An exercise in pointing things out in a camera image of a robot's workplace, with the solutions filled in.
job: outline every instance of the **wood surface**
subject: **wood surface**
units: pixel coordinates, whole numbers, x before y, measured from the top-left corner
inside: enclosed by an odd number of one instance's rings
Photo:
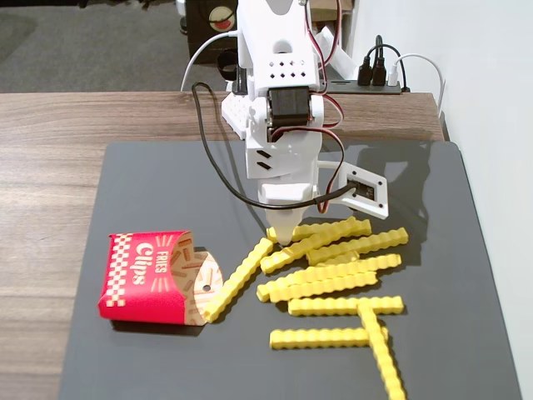
[[[428,93],[334,97],[344,138],[443,140]],[[202,104],[209,138],[235,138]],[[106,146],[195,139],[187,93],[0,94],[0,398],[57,397]]]

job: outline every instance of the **gray carpet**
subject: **gray carpet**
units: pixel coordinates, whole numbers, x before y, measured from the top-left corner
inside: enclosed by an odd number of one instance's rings
[[[179,22],[173,2],[0,7],[0,93],[179,90]],[[196,80],[226,86],[214,67],[196,65]]]

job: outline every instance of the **black cable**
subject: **black cable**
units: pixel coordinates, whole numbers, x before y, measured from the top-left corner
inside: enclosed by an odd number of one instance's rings
[[[381,35],[377,35],[376,46],[379,46],[380,44],[383,44],[383,37],[381,37]],[[379,47],[379,52],[376,52],[376,55],[374,57],[374,65],[372,66],[372,69],[376,68],[378,57],[383,57],[383,47]]]
[[[382,44],[377,44],[375,45],[373,48],[371,48],[368,53],[366,54],[367,57],[370,57],[372,52],[378,48],[390,48],[390,50],[392,50],[394,53],[396,53],[396,55],[398,57],[401,57],[401,54],[398,50],[396,50],[395,47],[391,46],[390,44],[385,44],[385,43],[382,43]],[[403,88],[402,88],[402,91],[406,90],[408,91],[409,88],[407,87],[407,78],[406,78],[406,69],[404,68],[403,66],[403,60],[400,60],[400,65],[401,65],[401,75],[403,77]]]
[[[265,204],[264,202],[258,202],[256,200],[252,200],[249,197],[246,197],[243,194],[240,194],[226,179],[224,176],[224,173],[221,171],[221,169],[218,167],[217,162],[213,158],[211,154],[211,150],[209,150],[209,146],[207,146],[207,139],[206,139],[206,133],[203,128],[203,119],[202,119],[202,106],[200,105],[200,99],[198,98],[198,92],[197,87],[202,86],[205,89],[209,91],[211,95],[214,95],[213,91],[209,87],[207,83],[204,82],[196,82],[194,85],[192,85],[191,91],[192,96],[194,98],[194,103],[197,108],[197,116],[198,116],[198,127],[200,129],[200,136],[202,138],[202,144],[203,148],[206,151],[207,158],[209,158],[209,162],[215,168],[215,171],[218,174],[218,177],[222,180],[222,183],[226,186],[226,188],[239,200],[242,202],[245,202],[246,204],[249,204],[253,207],[259,207],[259,208],[265,208],[267,210],[293,210],[295,208],[303,208],[303,207],[309,207],[314,206],[323,202],[326,202],[327,200],[332,200],[333,198],[338,198],[342,196],[344,193],[349,192],[352,189],[356,188],[355,182],[348,182],[348,184],[345,187],[341,187],[340,189],[337,189],[334,192],[330,192],[329,194],[324,194],[322,196],[318,196],[315,198],[312,198],[311,200],[307,200],[305,202],[294,202],[293,204]]]
[[[227,21],[228,19],[233,17],[234,14],[235,14],[235,11],[232,10],[232,12],[230,12],[230,15],[228,15],[227,17],[225,17],[223,19],[217,19],[217,20],[209,19],[208,21],[209,21],[209,23],[224,23],[225,21]]]
[[[200,14],[200,17],[202,17],[202,19],[206,21],[207,23],[224,23],[225,21],[227,21],[228,19],[230,19],[231,17],[235,15],[235,9],[230,8],[231,12],[229,13],[227,17],[222,18],[222,19],[209,19],[209,17],[206,17],[206,14],[205,14],[205,10],[208,7],[207,1],[203,2],[203,7],[204,8],[202,9],[202,2],[198,2],[198,13]]]

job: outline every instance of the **power strip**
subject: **power strip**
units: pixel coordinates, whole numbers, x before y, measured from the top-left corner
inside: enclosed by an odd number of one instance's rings
[[[359,86],[356,81],[328,81],[327,92],[330,94],[401,94],[400,83],[396,86]]]

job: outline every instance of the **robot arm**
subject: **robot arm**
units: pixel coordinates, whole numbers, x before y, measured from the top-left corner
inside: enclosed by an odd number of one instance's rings
[[[238,94],[231,93],[222,102],[222,115],[246,141],[247,177],[257,180],[257,197],[266,204],[316,197],[319,169],[338,166],[318,161],[320,133],[298,130],[273,135],[276,128],[321,128],[324,122],[323,97],[313,94],[320,90],[320,78],[318,57],[306,31],[305,7],[297,0],[239,0],[237,8],[237,75],[246,81]],[[385,178],[343,163],[339,187],[348,180],[359,182],[356,189],[332,203],[387,216]],[[306,209],[266,210],[281,244],[291,241]]]

